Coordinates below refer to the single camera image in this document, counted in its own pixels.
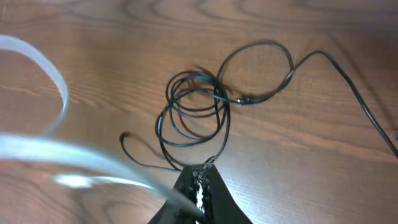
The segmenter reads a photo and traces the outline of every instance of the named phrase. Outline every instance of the wooden table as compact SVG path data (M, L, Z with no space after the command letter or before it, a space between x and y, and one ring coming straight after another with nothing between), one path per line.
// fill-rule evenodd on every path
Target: wooden table
M130 152L160 166L166 161L142 141L160 152L154 123L169 78L197 66L215 73L231 51L264 39L284 44L295 62L315 49L331 53L392 136L397 21L389 0L0 1L0 33L40 49L70 87L70 110L56 136L124 157L118 136L130 131L141 139L126 140ZM0 67L1 131L40 133L62 105L55 85L20 55L0 52ZM271 90L287 71L281 52L258 47L237 55L223 81L237 98ZM396 223L398 161L325 58L311 58L271 100L231 110L229 141L216 165L254 223ZM214 118L187 122L203 133L216 125ZM174 137L168 122L165 133ZM203 162L222 135L170 152ZM163 204L134 187L70 190L49 181L71 167L0 166L0 223L146 223ZM170 186L178 176L149 172Z

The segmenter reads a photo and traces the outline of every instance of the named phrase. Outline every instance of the black cable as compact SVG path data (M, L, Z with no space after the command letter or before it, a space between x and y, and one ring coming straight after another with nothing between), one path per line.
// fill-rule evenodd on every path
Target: black cable
M289 63L289 73L286 75L286 77L282 80L282 82L276 89L274 89L268 93L265 93L265 94L259 95L259 96L244 97L244 98L240 98L237 100L229 99L228 95L226 93L226 90L220 81L220 74L223 71L224 66L234 55L236 55L240 51L248 49L250 47L258 46L258 45L270 45L270 46L276 47L279 50L281 50L282 53L284 53L284 55L286 56L287 61ZM231 110L229 108L229 104L235 103L237 105L243 106L243 105L252 105L252 104L256 104L256 103L261 103L261 102L268 100L269 98L273 97L276 93L283 90L289 84L289 82L291 81L291 79L293 77L293 74L296 72L296 70L299 68L299 66L301 66L301 64L303 64L307 59L309 59L311 56L313 56L315 54L321 54L321 55L325 56L333 64L333 66L338 70L340 75L347 81L349 87L351 88L351 90L354 93L354 96L356 97L356 99L358 100L362 109L366 113L366 116L368 116L369 120L372 122L372 124L377 129L377 131L379 131L379 134L382 136L382 138L385 140L387 145L390 147L391 151L398 158L398 150L393 145L393 143L389 139L388 135L380 127L379 123L376 121L376 119L370 112L368 106L362 99L362 96L359 94L359 92L356 89L352 80L347 76L347 74L343 71L343 69L338 65L336 60L330 54L328 54L324 51L321 51L321 50L316 50L314 52L309 53L307 56L305 56L303 59L301 59L301 61L299 61L298 64L296 64L296 66L295 66L293 63L293 60L292 60L292 56L290 55L289 51L283 45L281 45L280 43L274 42L274 41L256 42L256 43L245 45L243 47L236 49L221 64L216 77L206 74L205 72L201 72L201 71L197 71L197 70L188 70L188 71L184 71L184 72L180 72L180 73L176 74L174 77L172 77L169 80L169 82L166 85L166 92L165 92L167 104L156 119L155 133L156 133L156 136L159 138L160 147L162 149L163 155L165 156L167 162L169 162L169 164L173 167L173 169L166 168L166 167L158 167L158 166L141 164L140 162L136 161L124 148L124 144L123 144L124 133L122 133L122 135L120 136L120 143L121 143L122 149L131 160L133 160L134 162L138 163L141 166L152 167L152 168L157 168L157 169L181 171L181 169L178 168L174 163L176 163L182 167L186 166L186 164L183 164L183 163L179 162L178 160L176 160L174 157L172 157L170 155L170 153L166 150L165 144L168 144L170 146L175 146L175 147L188 147L188 146L194 146L197 144L207 142L210 139L213 139L219 133L221 128L224 126L224 124L226 123L224 141L221 145L221 148L215 156L212 156L208 159L208 160L210 160L210 159L215 160L224 151L226 142L228 140L229 127L231 125ZM213 88L200 88L200 87L191 86L189 81L195 81L195 80L201 81L201 82L206 82L206 83L210 84L211 86L213 86ZM182 88L181 86L184 83L188 84L188 87ZM178 102L181 98L183 98L191 93L194 93L194 92L206 93L210 97L213 97L214 104L212 106L208 106L205 108L188 108L188 107L181 105ZM200 138L197 136L195 136L195 137L188 136L188 135L182 133L181 130L179 130L178 127L175 125L175 121L174 121L173 113L172 113L173 110L176 111L179 116L188 117L188 118L208 118L210 116L216 116L217 128L212 134L210 134L208 136L202 136ZM172 123L172 126L176 130L176 132L178 132L181 136L189 139L190 142L176 143L176 142L172 142L172 141L169 141L169 140L163 138L162 126L163 126L163 121L165 119L165 115L167 114L167 112L169 112L170 121Z

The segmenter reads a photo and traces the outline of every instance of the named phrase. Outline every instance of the cord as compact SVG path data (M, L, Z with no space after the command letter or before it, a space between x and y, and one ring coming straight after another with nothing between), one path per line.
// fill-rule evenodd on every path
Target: cord
M282 82L279 84L279 86L263 95L258 95L258 96L246 96L240 99L229 99L228 95L226 93L226 89L223 87L223 84L220 80L220 75L221 72L224 69L224 66L231 60L232 57L234 57L237 53L241 52L242 50L255 47L258 45L270 45L272 47L276 47L287 58L287 61L289 63L289 73L286 75L286 77L282 80ZM356 89L353 81L347 76L347 74L343 71L343 69L339 66L339 64L336 62L336 60L327 52L324 52L322 50L316 50L311 53L309 53L307 56L305 56L303 59L301 59L296 65L293 63L292 56L290 55L289 51L280 43L274 42L271 40L267 41L262 41L262 42L256 42L253 44L248 44L243 47L240 47L236 49L234 52L232 52L221 64L220 68L218 69L216 77L212 76L211 74L206 74L205 72L198 71L198 70L187 70L184 72L180 72L173 76L169 82L166 85L166 100L167 104L163 108L162 112L156 119L155 123L155 133L156 136L159 138L160 142L160 148L162 149L163 155L166 158L167 162L173 167L173 168L166 168L166 167L159 167L159 166L152 166L152 165L146 165L146 164L141 164L140 162L136 161L125 149L124 147L124 137L126 136L126 133L122 133L120 135L120 143L122 146L123 151L126 153L126 155L133 160L135 163L144 166L144 167L152 167L156 169L163 169L163 170L176 170L176 171L181 171L180 168L178 168L176 165L180 165L182 167L187 166L187 164L184 164L178 160L176 160L165 148L165 144L169 146L174 146L174 147L188 147L188 146L194 146L197 144L201 144L204 142L207 142L211 139L213 139L221 130L221 128L226 125L225 128L225 134L224 134L224 140L221 145L221 148L219 151L216 153L215 156L212 156L208 159L212 159L213 161L217 159L221 153L223 153L225 145L228 140L228 134L229 134L229 127L231 126L231 110L230 110L230 104L234 103L240 106L243 105L253 105L256 103L262 103L266 100L269 100L271 97L273 97L276 93L280 92L286 86L290 83L292 80L293 74L296 72L296 70L303 64L305 61L307 61L310 57L316 54L321 54L325 56L332 64L333 66L337 69L337 71L340 73L340 75L346 80L348 83L349 87L354 93L354 96L358 100L359 104L361 105L362 109L364 110L366 116L368 116L369 120L372 122L374 127L377 129L379 134L382 136L382 138L385 140L387 145L390 147L391 151L395 154L395 156L398 158L398 150L396 147L393 145L391 142L390 138L388 135L384 132L384 130L380 127L380 124L376 121L374 118L373 114L370 112L368 106L366 105L365 101L362 99L362 96L359 94L358 90ZM191 81L201 81L210 84L213 86L213 88L201 88L201 87L196 87L196 86L191 86L190 82ZM186 83L188 84L188 87L182 88L181 86ZM191 93L194 92L202 92L206 93L208 96L214 98L214 104L212 106L208 106L205 108L189 108L186 106L181 105L178 101L182 99L185 96L188 96ZM177 114L181 117L188 117L188 118L208 118L210 116L216 116L216 122L217 122L217 127L215 131L207 136L188 136L184 133L181 132L181 130L178 129L178 127L175 125L175 121L173 118L173 113L172 111L176 111ZM172 142L167 139L165 139L162 136L162 127L163 127L163 121L165 119L166 114L169 113L170 116L170 121L173 126L173 128L176 130L176 132L179 133L179 135L187 138L190 140L190 142L185 142L185 143L177 143L177 142Z

